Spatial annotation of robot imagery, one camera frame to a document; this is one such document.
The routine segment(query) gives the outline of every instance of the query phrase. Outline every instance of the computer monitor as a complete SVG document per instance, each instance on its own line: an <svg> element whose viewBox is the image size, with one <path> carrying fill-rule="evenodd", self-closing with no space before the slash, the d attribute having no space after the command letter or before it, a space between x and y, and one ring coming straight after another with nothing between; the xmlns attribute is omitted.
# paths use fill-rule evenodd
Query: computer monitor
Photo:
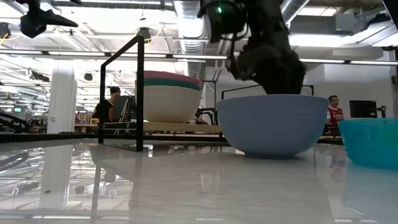
<svg viewBox="0 0 398 224"><path fill-rule="evenodd" d="M120 96L113 102L113 114L112 118L114 121L120 121L123 118L124 121L130 121L136 118L136 99L135 96Z"/></svg>
<svg viewBox="0 0 398 224"><path fill-rule="evenodd" d="M376 101L350 100L349 110L351 118L377 118Z"/></svg>

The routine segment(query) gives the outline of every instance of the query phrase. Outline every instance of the ceiling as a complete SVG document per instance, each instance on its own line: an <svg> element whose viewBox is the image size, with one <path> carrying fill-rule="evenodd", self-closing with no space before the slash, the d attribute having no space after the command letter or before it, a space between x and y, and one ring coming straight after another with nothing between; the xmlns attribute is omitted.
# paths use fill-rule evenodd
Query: ceiling
<svg viewBox="0 0 398 224"><path fill-rule="evenodd" d="M127 41L135 36L140 27L148 27L152 40L146 44L146 52L158 54L181 54L178 34L178 18L171 1L163 1L165 6L160 9L161 1L121 1L121 0L87 0L83 6L73 5L67 0L42 0L41 8L51 9L63 17L78 23L78 28L48 26L42 35L30 39L19 31L19 18L27 7L18 5L11 0L0 0L0 22L10 23L11 36L6 39L0 49L45 50L45 51L79 51L79 52L116 52ZM312 0L300 12L300 16L331 17L337 11L352 13L372 11L382 7L381 0ZM242 40L236 44L240 50L246 43ZM382 54L379 48L362 47L355 49L339 47L294 46L303 58L342 58L342 59L376 59ZM206 41L206 54L225 54L228 45L225 43L210 44ZM133 47L129 52L136 52ZM0 55L0 81L2 83L21 84L17 88L0 86L0 106L21 103L18 97L24 97L26 105L34 104L29 97L41 99L48 106L51 89L50 83L34 80L29 75L31 70L51 79L54 59L33 57L11 57ZM76 59L78 76L78 106L92 107L99 99L99 69L103 60ZM184 73L186 61L146 62L147 70L159 70ZM130 94L135 80L135 63L115 61L108 66L107 74L113 77L112 85L125 86L125 94ZM93 81L84 79L85 73L93 74ZM22 86L26 84L43 84L42 87Z"/></svg>

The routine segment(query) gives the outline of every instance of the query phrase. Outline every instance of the white column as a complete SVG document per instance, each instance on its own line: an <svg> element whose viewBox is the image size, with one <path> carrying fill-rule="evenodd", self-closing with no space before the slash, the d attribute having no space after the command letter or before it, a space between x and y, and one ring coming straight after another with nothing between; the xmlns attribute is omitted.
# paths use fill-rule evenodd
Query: white column
<svg viewBox="0 0 398 224"><path fill-rule="evenodd" d="M46 147L39 207L63 209L68 203L73 146Z"/></svg>
<svg viewBox="0 0 398 224"><path fill-rule="evenodd" d="M47 133L74 131L76 91L73 61L57 61L52 72Z"/></svg>

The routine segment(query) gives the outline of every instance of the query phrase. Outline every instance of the air duct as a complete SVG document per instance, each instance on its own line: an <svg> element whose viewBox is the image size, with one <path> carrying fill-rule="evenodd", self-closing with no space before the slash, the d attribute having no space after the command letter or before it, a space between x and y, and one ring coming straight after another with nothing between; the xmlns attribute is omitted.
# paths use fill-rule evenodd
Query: air duct
<svg viewBox="0 0 398 224"><path fill-rule="evenodd" d="M284 0L280 9L286 24L290 24L310 0Z"/></svg>
<svg viewBox="0 0 398 224"><path fill-rule="evenodd" d="M197 18L200 9L199 1L174 1L175 11L178 15L178 35L180 37L200 38L205 32L202 18ZM205 43L197 40L180 41L184 54L203 54ZM185 74L189 77L204 79L204 65L200 62L187 62Z"/></svg>

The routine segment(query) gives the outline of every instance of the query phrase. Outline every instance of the teal bowl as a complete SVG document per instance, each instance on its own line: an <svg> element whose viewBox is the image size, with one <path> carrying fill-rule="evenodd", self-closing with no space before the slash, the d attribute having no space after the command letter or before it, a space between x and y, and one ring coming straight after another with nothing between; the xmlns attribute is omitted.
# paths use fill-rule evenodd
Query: teal bowl
<svg viewBox="0 0 398 224"><path fill-rule="evenodd" d="M347 156L364 166L398 169L398 119L353 119L338 127Z"/></svg>
<svg viewBox="0 0 398 224"><path fill-rule="evenodd" d="M193 83L181 80L171 80L166 78L145 78L144 86L177 86L177 87L189 88L196 91L201 91L200 86L197 86Z"/></svg>

